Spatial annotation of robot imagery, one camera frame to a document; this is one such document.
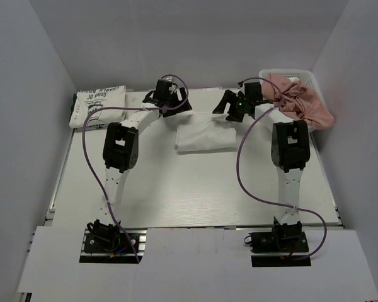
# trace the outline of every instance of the white cloth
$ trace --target white cloth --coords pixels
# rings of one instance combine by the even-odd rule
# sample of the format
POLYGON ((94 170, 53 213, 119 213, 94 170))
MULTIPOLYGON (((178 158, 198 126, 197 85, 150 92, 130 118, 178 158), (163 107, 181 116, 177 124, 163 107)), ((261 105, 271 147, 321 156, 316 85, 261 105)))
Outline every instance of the white cloth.
MULTIPOLYGON (((126 86, 77 92, 77 100, 70 118, 70 128, 82 128, 87 115, 99 108, 124 107, 126 86)), ((88 121, 88 128, 102 128, 112 122, 124 120, 125 110, 104 110, 95 113, 88 121)))
POLYGON ((289 80, 291 82, 299 81, 300 79, 298 77, 289 77, 289 80))
POLYGON ((175 122, 176 148, 178 152, 193 152, 236 148, 237 132, 227 115, 213 115, 209 112, 187 111, 177 114, 175 122))

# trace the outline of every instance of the white enclosure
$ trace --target white enclosure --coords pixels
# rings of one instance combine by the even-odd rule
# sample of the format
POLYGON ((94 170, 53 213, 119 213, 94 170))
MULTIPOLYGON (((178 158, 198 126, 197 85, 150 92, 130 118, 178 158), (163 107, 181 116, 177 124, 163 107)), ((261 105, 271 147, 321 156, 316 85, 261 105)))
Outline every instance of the white enclosure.
POLYGON ((335 116, 315 139, 378 290, 378 0, 0 0, 0 302, 44 223, 77 89, 166 73, 236 87, 272 68, 312 71, 335 116))

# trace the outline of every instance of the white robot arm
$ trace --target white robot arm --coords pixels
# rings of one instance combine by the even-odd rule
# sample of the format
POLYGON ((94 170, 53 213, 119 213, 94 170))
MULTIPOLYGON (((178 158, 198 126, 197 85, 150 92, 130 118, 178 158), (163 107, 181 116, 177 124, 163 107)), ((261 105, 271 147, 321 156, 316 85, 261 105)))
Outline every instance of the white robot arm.
POLYGON ((185 101, 185 88, 173 89, 174 85, 176 84, 168 80, 158 80, 156 90, 149 92, 143 100, 142 107, 146 110, 135 112, 128 120, 108 125, 103 149, 108 201, 104 198, 101 203, 98 217, 101 221, 113 223, 106 202, 117 206, 122 201, 127 176, 139 157, 139 135, 161 116, 172 116, 192 109, 188 100, 185 101), (184 101, 178 109, 159 110, 176 108, 184 101))
MULTIPOLYGON (((240 83, 238 93, 226 90, 213 113, 224 113, 229 104, 226 120, 242 122, 244 115, 259 118, 273 108, 270 100, 264 100, 259 82, 240 83)), ((278 174, 278 202, 291 207, 277 206, 273 219, 272 235, 254 236, 252 242, 261 250, 283 250, 295 245, 303 236, 299 217, 299 189, 302 172, 309 160, 309 134, 305 121, 294 121, 273 110, 261 122, 272 132, 272 160, 278 174)))

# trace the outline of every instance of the black wire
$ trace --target black wire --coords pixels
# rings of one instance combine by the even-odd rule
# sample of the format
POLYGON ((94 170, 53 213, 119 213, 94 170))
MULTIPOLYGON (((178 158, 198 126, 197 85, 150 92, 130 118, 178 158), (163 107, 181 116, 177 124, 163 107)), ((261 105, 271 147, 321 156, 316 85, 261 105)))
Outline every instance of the black wire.
POLYGON ((175 86, 175 89, 174 89, 174 91, 172 92, 172 93, 174 93, 176 90, 177 90, 177 88, 178 88, 178 85, 176 84, 176 83, 172 83, 172 85, 174 85, 175 86))
POLYGON ((120 238, 119 238, 119 243, 118 243, 118 245, 117 245, 113 250, 105 250, 105 249, 103 249, 103 250, 105 250, 105 251, 107 251, 107 252, 113 252, 114 250, 116 250, 116 249, 119 247, 119 245, 120 245, 120 238))
POLYGON ((290 255, 287 256, 287 258, 291 257, 292 254, 294 254, 294 252, 295 252, 295 245, 292 246, 291 253, 290 253, 290 255))
POLYGON ((251 235, 248 235, 248 236, 246 236, 246 237, 244 238, 244 243, 245 243, 245 244, 251 244, 251 243, 252 243, 252 240, 250 240, 250 241, 248 241, 248 242, 246 241, 246 239, 249 238, 250 236, 251 236, 251 235))
POLYGON ((88 229, 88 231, 90 232, 90 233, 92 233, 93 232, 93 223, 92 222, 90 222, 90 223, 87 223, 87 229, 88 229))

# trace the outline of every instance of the white plastic basket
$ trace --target white plastic basket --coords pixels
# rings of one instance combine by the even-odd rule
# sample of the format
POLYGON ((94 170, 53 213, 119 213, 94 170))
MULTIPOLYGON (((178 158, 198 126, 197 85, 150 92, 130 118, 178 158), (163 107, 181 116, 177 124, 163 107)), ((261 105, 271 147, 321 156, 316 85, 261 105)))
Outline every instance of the white plastic basket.
MULTIPOLYGON (((322 97, 321 90, 315 80, 314 74, 308 70, 301 70, 301 69, 263 69, 259 72, 259 77, 263 77, 267 79, 269 74, 279 74, 284 77, 298 77, 300 81, 306 83, 307 86, 314 88, 318 96, 321 98, 324 105, 325 101, 322 97)), ((308 125, 308 132, 312 132, 315 129, 308 125)))

